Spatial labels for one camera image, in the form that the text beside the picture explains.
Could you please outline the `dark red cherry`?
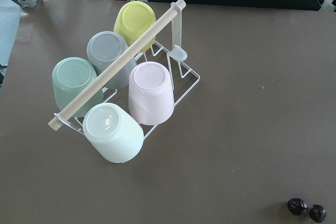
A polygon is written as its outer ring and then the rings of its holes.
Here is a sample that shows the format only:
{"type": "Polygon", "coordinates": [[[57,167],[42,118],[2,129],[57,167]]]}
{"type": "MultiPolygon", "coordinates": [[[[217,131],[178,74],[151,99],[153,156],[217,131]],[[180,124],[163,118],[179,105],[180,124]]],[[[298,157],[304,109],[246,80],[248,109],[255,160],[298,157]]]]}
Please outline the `dark red cherry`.
{"type": "Polygon", "coordinates": [[[322,223],[327,217],[327,212],[322,205],[313,205],[309,211],[309,217],[315,223],[322,223]]]}
{"type": "Polygon", "coordinates": [[[288,210],[296,216],[305,214],[308,210],[308,205],[301,198],[291,198],[287,201],[288,210]]]}

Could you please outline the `yellow plastic cup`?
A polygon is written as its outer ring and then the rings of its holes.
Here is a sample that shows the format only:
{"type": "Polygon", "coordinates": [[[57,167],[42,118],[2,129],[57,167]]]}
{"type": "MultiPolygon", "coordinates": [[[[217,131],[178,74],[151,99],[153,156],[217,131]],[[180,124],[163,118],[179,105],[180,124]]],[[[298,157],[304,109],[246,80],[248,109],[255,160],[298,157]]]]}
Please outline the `yellow plastic cup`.
{"type": "Polygon", "coordinates": [[[113,31],[131,46],[156,22],[153,9],[140,1],[128,2],[120,9],[113,31]]]}

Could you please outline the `white plastic cup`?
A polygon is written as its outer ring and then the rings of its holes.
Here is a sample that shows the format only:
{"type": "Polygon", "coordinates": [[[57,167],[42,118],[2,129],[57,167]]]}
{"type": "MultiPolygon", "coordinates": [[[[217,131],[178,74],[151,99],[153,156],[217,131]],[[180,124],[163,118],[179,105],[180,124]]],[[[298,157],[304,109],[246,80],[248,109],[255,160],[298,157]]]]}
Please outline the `white plastic cup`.
{"type": "Polygon", "coordinates": [[[142,127],[114,103],[100,103],[88,111],[83,121],[85,137],[112,163],[133,159],[144,142],[142,127]]]}

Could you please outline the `grey plastic cup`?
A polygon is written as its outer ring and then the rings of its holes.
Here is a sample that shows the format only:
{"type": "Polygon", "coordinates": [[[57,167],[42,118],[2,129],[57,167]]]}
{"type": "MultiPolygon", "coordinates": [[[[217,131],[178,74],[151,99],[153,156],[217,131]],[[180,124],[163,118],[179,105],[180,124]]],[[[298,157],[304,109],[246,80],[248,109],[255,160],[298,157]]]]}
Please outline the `grey plastic cup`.
{"type": "MultiPolygon", "coordinates": [[[[126,49],[128,49],[128,45],[119,34],[112,31],[102,31],[89,40],[87,55],[97,75],[100,75],[126,49]]],[[[135,59],[132,58],[105,84],[105,87],[109,89],[126,87],[129,84],[130,73],[136,65],[135,59]]]]}

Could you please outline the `green plastic cup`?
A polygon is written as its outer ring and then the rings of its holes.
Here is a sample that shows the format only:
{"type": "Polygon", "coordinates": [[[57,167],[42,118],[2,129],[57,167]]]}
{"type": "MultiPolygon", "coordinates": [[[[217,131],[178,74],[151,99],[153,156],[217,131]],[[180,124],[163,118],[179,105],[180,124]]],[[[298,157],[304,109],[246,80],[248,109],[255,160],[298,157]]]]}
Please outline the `green plastic cup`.
{"type": "Polygon", "coordinates": [[[57,107],[64,109],[96,77],[94,67],[85,59],[69,57],[58,62],[52,71],[57,107]]]}

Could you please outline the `pink plastic cup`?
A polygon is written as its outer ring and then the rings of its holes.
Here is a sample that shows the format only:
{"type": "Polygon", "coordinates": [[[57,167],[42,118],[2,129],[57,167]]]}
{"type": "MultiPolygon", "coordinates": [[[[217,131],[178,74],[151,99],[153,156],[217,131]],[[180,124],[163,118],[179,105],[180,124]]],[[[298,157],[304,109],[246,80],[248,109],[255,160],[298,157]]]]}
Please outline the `pink plastic cup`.
{"type": "Polygon", "coordinates": [[[165,66],[146,61],[131,71],[128,107],[131,116],[144,125],[161,124],[171,117],[174,96],[171,75],[165,66]]]}

